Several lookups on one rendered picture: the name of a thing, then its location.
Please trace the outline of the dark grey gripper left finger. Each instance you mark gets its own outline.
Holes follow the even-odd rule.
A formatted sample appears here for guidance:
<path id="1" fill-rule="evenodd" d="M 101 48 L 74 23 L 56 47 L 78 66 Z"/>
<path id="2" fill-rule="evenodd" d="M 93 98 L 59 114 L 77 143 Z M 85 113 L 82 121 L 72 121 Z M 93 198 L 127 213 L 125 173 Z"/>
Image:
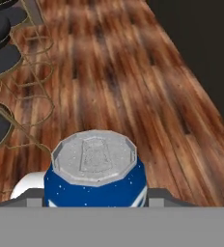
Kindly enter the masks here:
<path id="1" fill-rule="evenodd" d="M 44 190 L 41 188 L 31 188 L 14 199 L 0 203 L 6 207 L 45 207 Z"/>

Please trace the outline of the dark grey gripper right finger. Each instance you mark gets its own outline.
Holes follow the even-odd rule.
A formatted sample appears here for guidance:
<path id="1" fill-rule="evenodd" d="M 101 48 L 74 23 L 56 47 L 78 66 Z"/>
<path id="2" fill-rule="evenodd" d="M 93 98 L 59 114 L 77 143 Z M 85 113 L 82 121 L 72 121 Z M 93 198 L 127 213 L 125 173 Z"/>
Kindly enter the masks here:
<path id="1" fill-rule="evenodd" d="M 146 206 L 148 207 L 194 207 L 194 204 L 182 201 L 174 197 L 165 188 L 149 188 L 147 192 Z"/>

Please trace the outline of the blue soda can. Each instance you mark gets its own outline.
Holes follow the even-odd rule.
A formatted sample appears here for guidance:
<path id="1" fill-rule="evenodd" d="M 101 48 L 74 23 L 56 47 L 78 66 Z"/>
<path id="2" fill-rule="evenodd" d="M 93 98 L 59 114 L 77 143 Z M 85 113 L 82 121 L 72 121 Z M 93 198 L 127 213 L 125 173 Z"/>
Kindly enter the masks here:
<path id="1" fill-rule="evenodd" d="M 93 129 L 60 141 L 43 189 L 47 206 L 142 207 L 148 186 L 133 142 L 118 132 Z"/>

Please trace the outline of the white bowl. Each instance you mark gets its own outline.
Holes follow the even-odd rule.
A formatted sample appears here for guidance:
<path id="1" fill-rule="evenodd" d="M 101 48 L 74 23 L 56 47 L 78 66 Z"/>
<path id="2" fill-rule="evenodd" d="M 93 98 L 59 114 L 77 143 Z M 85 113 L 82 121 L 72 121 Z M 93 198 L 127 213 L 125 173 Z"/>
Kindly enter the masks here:
<path id="1" fill-rule="evenodd" d="M 32 188 L 44 189 L 44 179 L 45 172 L 34 172 L 25 175 L 14 187 L 11 193 L 11 199 L 15 199 L 26 190 Z"/>

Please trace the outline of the dark grey counter base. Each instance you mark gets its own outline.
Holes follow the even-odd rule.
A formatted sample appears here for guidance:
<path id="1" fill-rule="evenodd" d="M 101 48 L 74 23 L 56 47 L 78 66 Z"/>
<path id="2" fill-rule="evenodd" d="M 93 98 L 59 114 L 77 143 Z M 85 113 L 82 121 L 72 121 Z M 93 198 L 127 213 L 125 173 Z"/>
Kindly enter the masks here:
<path id="1" fill-rule="evenodd" d="M 224 119 L 224 0 L 147 0 Z"/>

